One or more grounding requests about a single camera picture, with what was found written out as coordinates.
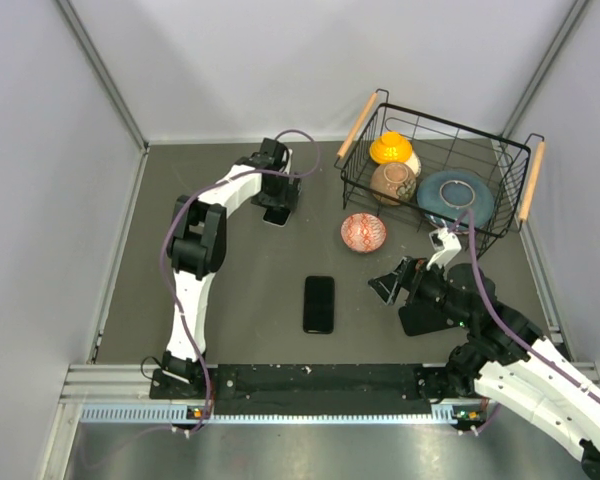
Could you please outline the black screen white smartphone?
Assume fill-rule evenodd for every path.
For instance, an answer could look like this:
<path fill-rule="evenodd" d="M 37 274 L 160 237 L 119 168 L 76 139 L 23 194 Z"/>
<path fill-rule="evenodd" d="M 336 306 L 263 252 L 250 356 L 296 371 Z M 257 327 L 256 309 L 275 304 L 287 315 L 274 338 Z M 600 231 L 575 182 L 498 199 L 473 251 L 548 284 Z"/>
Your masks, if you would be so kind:
<path fill-rule="evenodd" d="M 289 209 L 270 208 L 265 211 L 263 221 L 277 227 L 284 227 L 287 224 L 290 215 L 291 211 Z"/>

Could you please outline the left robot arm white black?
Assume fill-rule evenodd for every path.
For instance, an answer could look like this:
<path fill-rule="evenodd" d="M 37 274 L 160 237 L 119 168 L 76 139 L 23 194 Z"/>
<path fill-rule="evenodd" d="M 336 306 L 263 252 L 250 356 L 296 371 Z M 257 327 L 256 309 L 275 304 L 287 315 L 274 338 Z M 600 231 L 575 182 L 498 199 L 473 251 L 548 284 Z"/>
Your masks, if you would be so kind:
<path fill-rule="evenodd" d="M 211 391 L 203 368 L 204 323 L 210 287 L 227 253 L 227 220 L 245 202 L 264 209 L 263 220 L 286 224 L 301 180 L 291 179 L 292 151 L 266 138 L 239 159 L 214 188 L 176 201 L 162 257 L 170 260 L 167 284 L 175 295 L 171 335 L 152 374 L 152 399 L 204 399 Z"/>

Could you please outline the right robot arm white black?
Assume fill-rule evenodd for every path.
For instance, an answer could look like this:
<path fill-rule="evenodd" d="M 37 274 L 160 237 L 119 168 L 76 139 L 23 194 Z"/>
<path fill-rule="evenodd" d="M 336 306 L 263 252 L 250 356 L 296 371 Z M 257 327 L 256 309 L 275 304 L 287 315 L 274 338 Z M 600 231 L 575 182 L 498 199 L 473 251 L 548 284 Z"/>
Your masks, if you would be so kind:
<path fill-rule="evenodd" d="M 398 314 L 409 336 L 466 330 L 445 365 L 446 389 L 496 401 L 558 442 L 588 478 L 600 479 L 600 388 L 535 323 L 499 301 L 482 271 L 405 257 L 368 284 L 387 305 L 407 291 Z"/>

